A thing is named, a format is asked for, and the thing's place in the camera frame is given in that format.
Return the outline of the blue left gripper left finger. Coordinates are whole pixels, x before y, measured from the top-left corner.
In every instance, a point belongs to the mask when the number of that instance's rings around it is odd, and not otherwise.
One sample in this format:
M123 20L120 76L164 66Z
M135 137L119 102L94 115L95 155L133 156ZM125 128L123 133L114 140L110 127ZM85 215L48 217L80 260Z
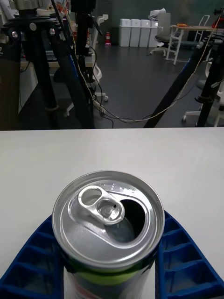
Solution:
M48 217L0 279L2 299L64 298L63 263Z

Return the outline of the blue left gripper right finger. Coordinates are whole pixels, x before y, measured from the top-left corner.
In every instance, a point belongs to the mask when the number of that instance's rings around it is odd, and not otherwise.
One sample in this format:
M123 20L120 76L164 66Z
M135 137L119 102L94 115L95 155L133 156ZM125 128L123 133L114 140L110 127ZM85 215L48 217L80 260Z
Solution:
M155 259L157 299L222 299L224 282L169 213Z

